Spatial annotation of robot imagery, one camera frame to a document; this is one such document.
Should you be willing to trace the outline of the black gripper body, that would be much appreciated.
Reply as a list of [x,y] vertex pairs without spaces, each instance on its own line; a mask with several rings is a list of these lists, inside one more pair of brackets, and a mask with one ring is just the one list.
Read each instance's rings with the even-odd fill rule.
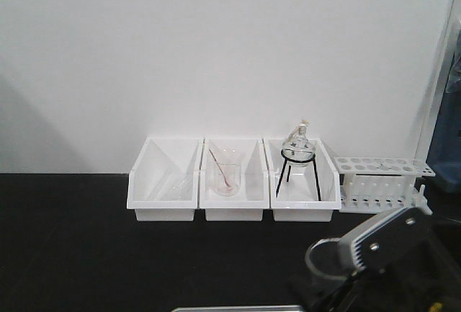
[[378,272],[349,270],[344,281],[319,279],[305,265],[290,290],[304,311],[459,311],[460,225],[432,231],[433,264],[406,258]]

